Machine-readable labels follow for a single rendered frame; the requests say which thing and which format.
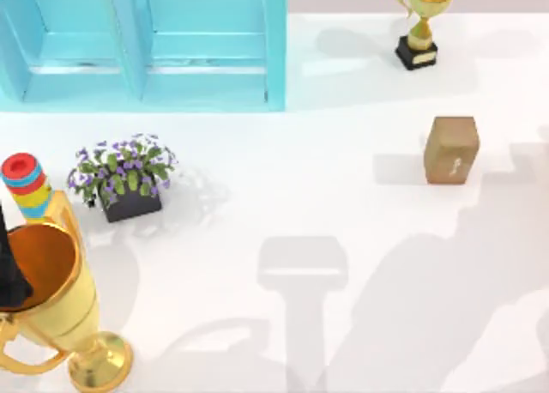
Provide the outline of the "purple flower plant pot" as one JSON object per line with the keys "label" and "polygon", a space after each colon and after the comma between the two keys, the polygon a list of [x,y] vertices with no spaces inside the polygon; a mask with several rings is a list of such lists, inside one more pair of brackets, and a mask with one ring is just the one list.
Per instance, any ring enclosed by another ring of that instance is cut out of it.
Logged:
{"label": "purple flower plant pot", "polygon": [[100,206],[110,222],[162,210],[160,190],[169,188],[178,164],[175,153],[154,134],[97,142],[75,154],[67,186],[89,207]]}

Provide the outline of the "light blue rack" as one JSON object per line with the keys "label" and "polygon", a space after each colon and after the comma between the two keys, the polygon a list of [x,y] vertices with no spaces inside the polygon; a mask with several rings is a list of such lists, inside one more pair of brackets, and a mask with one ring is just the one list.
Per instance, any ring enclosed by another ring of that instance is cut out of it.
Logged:
{"label": "light blue rack", "polygon": [[287,0],[0,0],[0,112],[286,105]]}

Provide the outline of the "brown box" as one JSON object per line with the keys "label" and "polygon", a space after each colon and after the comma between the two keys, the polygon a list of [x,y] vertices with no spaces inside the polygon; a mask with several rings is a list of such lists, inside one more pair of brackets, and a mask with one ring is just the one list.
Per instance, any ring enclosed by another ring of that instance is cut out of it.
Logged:
{"label": "brown box", "polygon": [[473,117],[435,117],[425,144],[428,184],[465,184],[480,149]]}

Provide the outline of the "small gold trophy black base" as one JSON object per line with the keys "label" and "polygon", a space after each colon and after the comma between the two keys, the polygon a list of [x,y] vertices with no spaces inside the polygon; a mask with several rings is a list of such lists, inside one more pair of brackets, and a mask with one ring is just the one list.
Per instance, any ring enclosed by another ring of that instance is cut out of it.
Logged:
{"label": "small gold trophy black base", "polygon": [[451,0],[397,1],[407,10],[408,17],[415,13],[419,16],[419,21],[406,36],[399,38],[395,49],[396,55],[407,70],[434,65],[437,61],[437,45],[432,38],[429,20],[442,14],[449,7]]}

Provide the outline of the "large gold trophy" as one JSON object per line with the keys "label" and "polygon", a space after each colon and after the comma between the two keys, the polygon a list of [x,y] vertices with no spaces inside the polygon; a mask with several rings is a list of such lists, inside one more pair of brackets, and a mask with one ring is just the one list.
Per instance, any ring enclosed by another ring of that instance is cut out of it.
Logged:
{"label": "large gold trophy", "polygon": [[[44,220],[10,229],[7,239],[33,294],[20,306],[0,307],[0,368],[37,375],[66,362],[78,391],[112,393],[130,374],[133,352],[124,338],[99,329],[98,294],[66,194],[53,191]],[[23,363],[4,351],[17,336],[57,353]]]}

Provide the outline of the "stack of coloured rings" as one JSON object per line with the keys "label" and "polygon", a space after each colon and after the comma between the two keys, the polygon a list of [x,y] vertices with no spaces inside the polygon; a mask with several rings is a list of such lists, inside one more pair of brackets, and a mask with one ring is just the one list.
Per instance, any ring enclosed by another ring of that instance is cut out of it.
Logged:
{"label": "stack of coloured rings", "polygon": [[0,166],[0,176],[26,221],[42,222],[52,188],[36,157],[29,153],[12,154]]}

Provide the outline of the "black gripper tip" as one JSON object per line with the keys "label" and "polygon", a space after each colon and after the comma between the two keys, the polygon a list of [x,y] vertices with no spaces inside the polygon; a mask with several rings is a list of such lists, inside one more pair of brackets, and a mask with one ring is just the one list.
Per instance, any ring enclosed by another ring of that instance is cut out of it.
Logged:
{"label": "black gripper tip", "polygon": [[0,310],[23,311],[31,308],[32,297],[33,287],[22,273],[11,249],[0,203]]}

